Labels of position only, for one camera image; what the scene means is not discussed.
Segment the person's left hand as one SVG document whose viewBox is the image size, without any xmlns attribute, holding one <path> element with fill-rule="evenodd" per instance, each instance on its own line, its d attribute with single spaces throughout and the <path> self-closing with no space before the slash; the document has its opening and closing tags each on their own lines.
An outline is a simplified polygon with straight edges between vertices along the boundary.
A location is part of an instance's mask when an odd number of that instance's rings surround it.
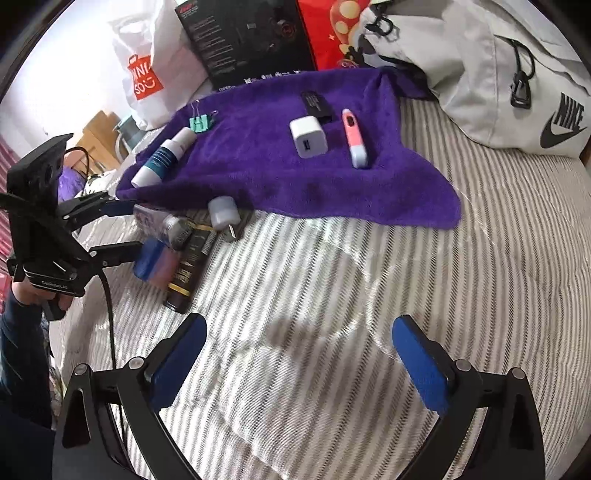
<svg viewBox="0 0 591 480">
<path fill-rule="evenodd" d="M 71 296 L 56 294 L 33 286 L 28 279 L 13 282 L 11 285 L 14 298 L 24 306 L 40 306 L 45 301 L 57 300 L 59 309 L 67 311 L 73 301 Z"/>
</svg>

